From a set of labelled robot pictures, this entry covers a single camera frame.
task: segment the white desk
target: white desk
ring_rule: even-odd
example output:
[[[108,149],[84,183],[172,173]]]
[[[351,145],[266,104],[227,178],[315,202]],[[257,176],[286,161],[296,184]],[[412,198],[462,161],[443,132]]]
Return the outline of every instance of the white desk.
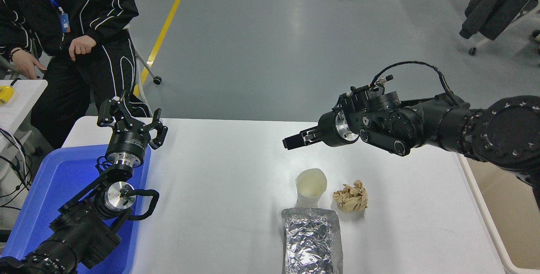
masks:
[[[11,80],[0,80],[0,86],[9,86]],[[33,105],[47,87],[45,80],[19,80],[13,86],[15,93],[7,104],[0,104],[0,128],[15,133]],[[8,141],[0,136],[0,152]]]
[[[425,146],[401,158],[363,143],[284,149],[282,138],[310,122],[164,124],[147,180],[161,198],[141,222],[133,274],[280,273],[280,212],[295,205],[294,180],[307,168],[328,178],[319,207],[336,210],[332,191],[356,179],[370,195],[363,216],[337,211],[345,273],[505,272],[456,154]],[[106,144],[110,135],[83,117],[64,146]]]

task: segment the yellow object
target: yellow object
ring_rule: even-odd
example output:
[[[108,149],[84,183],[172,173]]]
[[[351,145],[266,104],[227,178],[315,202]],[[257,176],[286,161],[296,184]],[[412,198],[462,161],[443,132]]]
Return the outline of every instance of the yellow object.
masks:
[[[13,97],[13,87],[0,86],[0,104],[6,104]]]
[[[156,55],[158,55],[158,51],[162,46],[163,40],[165,39],[165,35],[167,34],[170,23],[172,22],[172,19],[174,18],[174,15],[176,14],[176,10],[178,9],[178,5],[180,5],[180,1],[181,0],[174,0],[174,3],[172,4],[172,7],[170,8],[167,19],[165,20],[165,23],[163,24],[162,30],[159,33],[158,39],[157,39],[156,43],[154,44],[154,48],[150,52],[150,56],[148,57],[148,60],[146,61],[146,63],[150,67],[152,67],[152,64],[154,64],[154,60],[156,59]],[[146,68],[144,68],[143,72],[141,73],[141,78],[142,78],[141,85],[144,84],[144,82],[146,81],[147,76],[148,76],[148,70],[146,70]],[[133,90],[133,94],[136,97],[139,97],[139,84],[135,85],[135,89]]]

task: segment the blue plastic tray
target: blue plastic tray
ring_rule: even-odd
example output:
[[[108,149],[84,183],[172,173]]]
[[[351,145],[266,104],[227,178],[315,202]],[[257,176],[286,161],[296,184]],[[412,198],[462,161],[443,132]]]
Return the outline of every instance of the blue plastic tray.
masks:
[[[21,213],[9,237],[2,256],[23,258],[52,235],[49,224],[60,215],[58,209],[98,176],[96,158],[105,154],[107,145],[68,147],[53,151],[43,160],[30,188]],[[133,172],[129,183],[135,189],[146,184],[150,149],[142,166]],[[143,203],[137,203],[134,214],[142,214]],[[133,264],[137,243],[138,222],[127,221],[119,230],[120,245],[100,264],[87,269],[79,264],[79,274],[128,274]]]

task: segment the white cup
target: white cup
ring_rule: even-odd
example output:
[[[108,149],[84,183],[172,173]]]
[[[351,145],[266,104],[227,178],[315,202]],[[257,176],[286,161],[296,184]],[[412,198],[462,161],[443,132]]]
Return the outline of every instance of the white cup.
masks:
[[[310,168],[297,176],[298,205],[317,207],[319,199],[326,191],[326,176],[318,168]]]

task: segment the crumpled paper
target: crumpled paper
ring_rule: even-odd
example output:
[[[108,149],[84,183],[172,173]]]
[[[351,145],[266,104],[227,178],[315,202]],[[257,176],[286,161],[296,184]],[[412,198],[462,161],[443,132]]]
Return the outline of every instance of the crumpled paper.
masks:
[[[340,209],[347,213],[361,211],[368,207],[368,193],[363,187],[362,182],[356,180],[353,184],[354,187],[343,184],[345,188],[334,192],[334,195],[332,195]]]

